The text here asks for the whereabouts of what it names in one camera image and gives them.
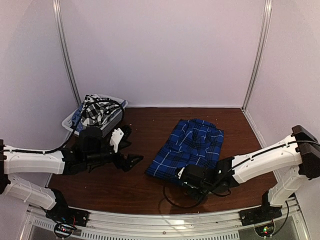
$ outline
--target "brown wooden surface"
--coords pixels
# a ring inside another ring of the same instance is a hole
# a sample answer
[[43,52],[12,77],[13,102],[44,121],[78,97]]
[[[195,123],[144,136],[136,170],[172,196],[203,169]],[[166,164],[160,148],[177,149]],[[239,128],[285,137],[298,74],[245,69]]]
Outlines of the brown wooden surface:
[[[144,160],[129,172],[108,164],[73,176],[54,175],[49,187],[62,191],[72,207],[125,214],[208,213],[259,205],[262,194],[276,184],[274,174],[258,176],[232,188],[227,197],[209,195],[198,207],[181,209],[163,198],[164,181],[145,174],[158,150],[164,145],[180,119],[199,118],[224,130],[220,159],[250,153],[260,145],[240,109],[229,108],[128,108],[124,124],[131,124],[132,145],[122,152],[144,155]],[[194,200],[169,184],[168,196],[188,206]]]

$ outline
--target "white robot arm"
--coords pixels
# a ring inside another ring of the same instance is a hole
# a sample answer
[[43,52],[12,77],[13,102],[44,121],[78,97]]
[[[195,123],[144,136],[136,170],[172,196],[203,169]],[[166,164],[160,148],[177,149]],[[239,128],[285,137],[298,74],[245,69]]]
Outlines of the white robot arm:
[[109,143],[105,143],[99,128],[88,127],[80,132],[78,141],[71,148],[57,151],[21,149],[4,145],[0,140],[0,194],[39,206],[54,221],[64,222],[72,217],[72,223],[75,219],[76,225],[85,226],[87,211],[70,208],[60,191],[33,184],[16,173],[74,175],[107,163],[114,163],[118,169],[127,172],[143,156],[129,154],[124,157],[118,151],[131,144],[127,141],[130,127],[124,126],[122,130],[115,129]]
[[176,171],[177,177],[191,190],[206,196],[226,192],[259,175],[291,167],[273,188],[263,194],[261,206],[239,213],[243,226],[281,217],[286,200],[305,182],[320,177],[318,140],[300,125],[293,127],[292,131],[282,141],[264,149],[219,160],[215,169],[196,165],[180,168]]

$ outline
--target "black and white checkered cloth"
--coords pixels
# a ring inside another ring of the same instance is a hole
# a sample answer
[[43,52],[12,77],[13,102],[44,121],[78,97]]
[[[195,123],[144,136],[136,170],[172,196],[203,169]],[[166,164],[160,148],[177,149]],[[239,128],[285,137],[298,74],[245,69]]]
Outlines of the black and white checkered cloth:
[[108,100],[110,98],[100,97],[97,94],[85,96],[81,110],[81,122],[84,127],[102,127],[119,110],[118,105]]

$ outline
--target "checkered fabric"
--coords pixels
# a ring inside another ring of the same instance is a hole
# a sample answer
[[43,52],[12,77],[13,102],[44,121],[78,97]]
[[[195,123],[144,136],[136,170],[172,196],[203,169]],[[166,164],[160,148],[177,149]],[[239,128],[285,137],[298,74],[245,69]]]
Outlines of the checkered fabric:
[[[75,111],[72,116],[73,125],[75,125],[79,118],[82,116],[81,121],[79,122],[76,130],[81,132],[88,126],[95,126],[101,128],[105,125],[118,111],[121,111],[118,105],[110,103],[110,102],[97,102],[99,100],[108,101],[109,98],[100,97],[97,94],[94,95],[86,95],[84,98],[84,102],[81,106]],[[82,115],[84,108],[91,104],[85,113]]]
[[182,185],[177,178],[172,178],[176,169],[186,165],[214,169],[223,141],[224,132],[210,122],[180,120],[146,174]]

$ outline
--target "white plastic casing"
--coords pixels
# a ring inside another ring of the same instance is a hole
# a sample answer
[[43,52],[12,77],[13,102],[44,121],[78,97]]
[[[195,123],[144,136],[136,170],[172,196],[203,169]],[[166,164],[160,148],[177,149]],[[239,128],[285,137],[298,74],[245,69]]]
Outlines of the white plastic casing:
[[22,199],[35,206],[43,207],[46,210],[52,209],[56,204],[56,197],[49,188],[40,187],[15,174],[8,175],[8,184],[3,194]]
[[288,144],[289,142],[293,142],[295,140],[295,137],[289,135],[282,141],[272,146],[252,152],[250,154],[235,156],[234,160],[232,161],[232,167],[248,158],[252,158],[252,156],[257,153],[263,152],[275,146],[286,144],[286,146],[263,153],[257,157],[252,158],[246,163],[237,166],[236,168],[234,168],[234,174],[232,175],[233,178],[239,184],[242,184],[262,174],[266,174],[280,168],[301,164],[302,159],[300,153],[296,152],[298,144]]
[[124,137],[124,132],[118,128],[112,132],[112,137],[110,139],[110,146],[113,146],[113,150],[115,153],[118,152],[118,147],[121,139]]
[[[5,146],[5,150],[20,149],[12,146]],[[50,154],[22,153],[5,151],[4,174],[13,173],[52,173],[62,174],[65,168],[63,154],[56,151]]]
[[299,166],[292,166],[282,179],[269,190],[268,200],[271,207],[282,207],[285,201],[308,181],[305,175],[299,174]]

